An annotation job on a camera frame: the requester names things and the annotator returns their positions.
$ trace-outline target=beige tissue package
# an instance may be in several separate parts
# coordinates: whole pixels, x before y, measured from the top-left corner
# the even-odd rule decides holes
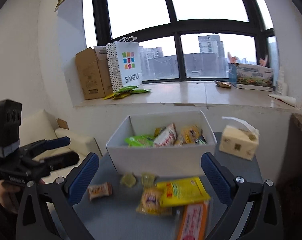
[[[258,130],[256,129],[245,130],[245,129],[240,129],[227,125],[222,133],[219,150],[225,153],[238,156],[243,159],[252,160],[252,158],[256,153],[256,149],[258,145],[259,145]]]

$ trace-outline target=sofa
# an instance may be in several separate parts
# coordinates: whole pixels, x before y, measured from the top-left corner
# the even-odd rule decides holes
[[[70,130],[59,128],[56,119],[52,115],[47,113],[45,110],[40,110],[36,114],[23,119],[19,128],[21,146],[42,139],[52,140],[64,136],[70,138],[71,143],[69,146],[45,151],[34,159],[39,160],[45,157],[74,151],[78,153],[80,158],[78,164],[75,165],[78,166],[90,152],[94,152],[99,156],[99,158],[102,157],[102,154],[94,137],[79,135]],[[72,168],[75,166],[70,166],[64,169],[53,171],[51,172],[51,175],[49,177],[45,177],[43,178],[43,180],[46,183],[51,183],[57,177],[66,177],[68,173],[72,170]]]

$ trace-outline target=window sill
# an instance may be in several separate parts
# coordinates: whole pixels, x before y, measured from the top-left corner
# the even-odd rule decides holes
[[[276,109],[285,109],[290,112],[299,112],[277,99],[271,98],[271,92],[247,89],[219,88],[215,82],[167,82],[144,84],[144,89],[151,89],[151,93],[135,94],[123,99],[113,100],[102,98],[85,100],[76,107],[127,105],[127,104],[173,104],[176,106],[214,106],[238,105],[258,106]]]

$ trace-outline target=gray table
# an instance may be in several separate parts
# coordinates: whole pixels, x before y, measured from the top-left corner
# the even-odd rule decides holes
[[[219,146],[221,133],[215,133],[215,135]],[[244,160],[220,152],[218,146],[215,157],[221,165],[228,167],[235,176],[241,175],[249,182],[262,182],[256,158],[253,161]],[[116,172],[109,154],[106,154],[100,160],[99,169],[91,184],[110,182],[113,187],[113,195],[90,202],[86,192],[81,202],[73,206],[92,236],[96,240],[173,240],[177,215],[172,217],[157,217],[137,213],[135,209],[139,205],[143,192],[141,179],[137,179],[138,183],[133,188],[120,185],[120,179],[121,175]],[[161,180],[168,180],[168,178],[158,178],[156,181]],[[209,221],[206,229],[207,235],[219,221],[226,209],[226,205],[220,203],[205,176],[201,177],[201,181],[212,200],[210,202]],[[248,217],[250,208],[251,205],[248,204],[231,239],[238,238]],[[69,239],[62,228],[56,212],[52,213],[52,217],[61,237]]]

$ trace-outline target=sky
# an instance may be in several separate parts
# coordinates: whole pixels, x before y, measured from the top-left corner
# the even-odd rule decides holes
[[[177,19],[217,18],[248,21],[242,0],[172,0]],[[257,0],[265,25],[272,28],[272,21],[264,0]],[[165,0],[108,0],[112,38],[152,26],[170,23]],[[92,0],[83,0],[84,27],[87,45],[96,45]],[[212,33],[182,35],[184,53],[199,53],[198,36]],[[225,56],[256,61],[255,42],[252,37],[219,34],[224,43]],[[146,48],[162,47],[164,56],[176,54],[173,37],[140,42]]]

